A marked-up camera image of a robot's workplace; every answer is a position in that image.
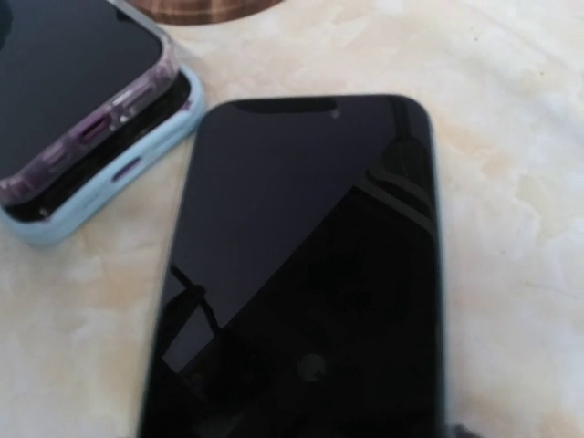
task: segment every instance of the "black screen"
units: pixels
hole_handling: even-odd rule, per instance
[[[140,437],[442,437],[422,107],[229,103],[195,150]]]
[[[0,0],[0,178],[19,172],[160,58],[106,0]]]

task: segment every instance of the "clear phone case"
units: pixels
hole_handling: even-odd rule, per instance
[[[203,87],[189,68],[183,67],[182,73],[190,82],[191,91],[178,112],[139,138],[130,148],[84,182],[49,217],[23,222],[0,208],[0,222],[31,245],[54,245],[74,233],[93,214],[196,130],[206,108]],[[136,165],[129,167],[129,164],[135,162]]]
[[[146,15],[125,1],[107,1],[161,40],[160,59],[61,138],[47,145],[18,174],[0,181],[0,204],[24,203],[46,189],[69,166],[82,159],[111,133],[154,102],[176,79],[180,64],[171,38]]]

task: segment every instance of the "table surface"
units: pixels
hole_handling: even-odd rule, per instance
[[[435,130],[450,409],[485,438],[584,436],[584,3],[286,0],[170,28],[212,104],[401,93]],[[0,431],[131,436],[190,145],[64,244],[0,229]]]

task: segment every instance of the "wooden surface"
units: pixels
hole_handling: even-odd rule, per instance
[[[428,109],[450,414],[484,438],[584,437],[583,16],[581,0],[286,0],[168,28],[211,106],[369,92]],[[132,437],[188,161],[184,144],[62,245],[0,226],[2,438]]]
[[[159,23],[206,25],[250,16],[283,0],[130,0]]]

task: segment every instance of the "smartphone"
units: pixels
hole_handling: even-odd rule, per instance
[[[24,203],[163,94],[171,40],[119,0],[0,0],[0,204]]]
[[[208,113],[140,438],[447,436],[428,115],[399,96]]]
[[[190,136],[205,110],[201,82],[182,67],[171,88],[33,200],[0,209],[31,245],[54,245]]]

